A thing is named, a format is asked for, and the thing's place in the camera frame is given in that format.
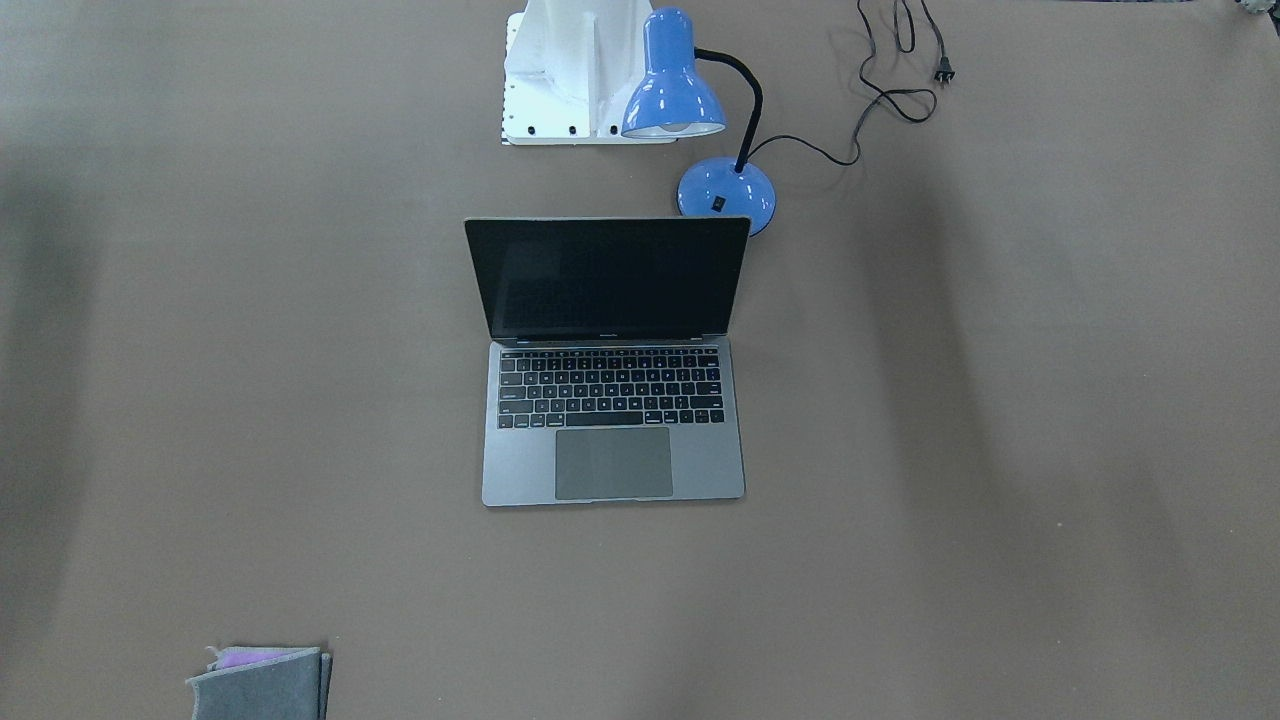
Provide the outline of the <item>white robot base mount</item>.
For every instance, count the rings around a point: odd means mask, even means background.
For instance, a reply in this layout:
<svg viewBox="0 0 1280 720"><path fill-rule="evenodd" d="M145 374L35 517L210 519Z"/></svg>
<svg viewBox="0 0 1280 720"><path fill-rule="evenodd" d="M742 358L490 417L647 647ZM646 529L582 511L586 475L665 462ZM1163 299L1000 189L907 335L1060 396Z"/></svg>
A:
<svg viewBox="0 0 1280 720"><path fill-rule="evenodd" d="M645 76L649 1L530 1L507 20L500 140L511 146L653 145L622 135Z"/></svg>

